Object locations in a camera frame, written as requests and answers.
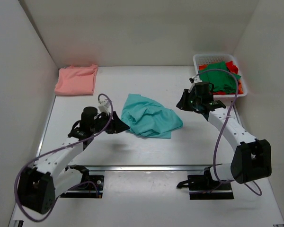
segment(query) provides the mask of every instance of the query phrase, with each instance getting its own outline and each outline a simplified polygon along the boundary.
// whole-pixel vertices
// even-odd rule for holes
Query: pink cloth
[[[77,96],[94,94],[97,65],[73,67],[59,70],[59,79],[55,87],[56,95]]]

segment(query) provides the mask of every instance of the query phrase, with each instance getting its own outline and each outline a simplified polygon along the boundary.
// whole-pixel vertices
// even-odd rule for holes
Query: white basket
[[[199,72],[199,65],[209,65],[217,62],[229,62],[232,61],[234,65],[236,65],[239,69],[238,75],[241,76],[240,82],[242,84],[243,94],[239,94],[238,97],[242,97],[247,95],[247,87],[243,78],[242,73],[240,72],[240,67],[236,61],[236,59],[230,55],[225,53],[204,53],[204,54],[195,54],[194,55],[194,66],[195,66],[195,73]],[[234,99],[235,95],[214,95],[214,99]]]

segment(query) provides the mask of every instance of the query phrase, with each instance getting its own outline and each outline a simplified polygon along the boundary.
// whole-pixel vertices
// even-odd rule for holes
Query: table surface
[[[284,223],[267,179],[257,181],[263,196],[231,183],[235,199],[208,201],[191,201],[187,189],[176,189],[185,179],[185,171],[106,171],[102,199],[60,198],[42,223],[27,220],[17,207],[12,218],[23,220],[23,227],[273,227]],[[36,219],[42,217],[28,212]]]
[[[218,131],[202,115],[175,107],[193,74],[189,66],[100,67],[94,96],[56,97],[41,153],[64,142],[83,108],[98,105],[99,93],[112,99],[119,115],[128,94],[135,93],[175,110],[184,127],[173,131],[170,140],[103,133],[72,164],[211,164]],[[230,145],[222,138],[218,162],[231,162],[232,157]],[[105,171],[102,199],[60,198],[50,217],[39,224],[28,221],[16,206],[12,220],[24,220],[23,227],[267,227],[284,223],[267,179],[258,181],[261,197],[244,185],[231,183],[235,199],[228,201],[190,201],[187,189],[176,189],[186,179],[186,171]],[[41,218],[31,210],[29,213]]]
[[[154,99],[166,108],[173,109],[183,120],[184,127],[172,131],[171,139],[142,139],[129,132],[114,135],[102,133],[74,158],[72,165],[212,164],[218,130],[201,114],[176,108],[183,89],[190,87],[188,78],[194,74],[194,68],[190,66],[99,67],[93,96],[56,97],[41,154],[61,146],[72,125],[80,119],[83,108],[98,106],[98,94],[107,94],[121,117],[127,96],[132,93]],[[233,150],[222,138],[217,162],[229,163],[232,156]]]

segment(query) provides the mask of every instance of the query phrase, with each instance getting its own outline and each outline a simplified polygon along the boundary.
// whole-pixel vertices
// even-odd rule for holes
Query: crumpled cloth
[[[121,120],[130,132],[147,138],[171,138],[171,131],[183,126],[177,114],[160,103],[141,95],[129,94]]]

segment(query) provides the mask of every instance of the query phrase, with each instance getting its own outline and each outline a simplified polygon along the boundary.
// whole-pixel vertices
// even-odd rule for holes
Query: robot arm
[[[84,108],[81,120],[74,123],[62,147],[79,140],[86,140],[100,132],[109,121],[108,108],[107,100],[100,103],[100,114],[95,107]],[[129,129],[118,118],[116,112],[111,114],[112,120],[105,129],[106,133],[115,134]],[[87,168],[79,165],[68,166],[68,164],[83,152],[92,140],[88,139],[83,143],[55,152],[33,168],[27,167],[21,173],[18,184],[17,192],[21,204],[40,214],[45,214],[62,193],[74,185],[87,181],[89,179]]]
[[[213,100],[213,85],[210,83],[194,83],[185,89],[177,107],[181,110],[202,114],[205,119],[219,131],[227,118],[226,106],[221,101]],[[270,144],[266,140],[258,140],[248,133],[233,116],[228,117],[223,136],[231,145],[235,154],[231,164],[216,166],[221,180],[235,180],[246,183],[271,175]],[[210,167],[212,180],[217,181]]]

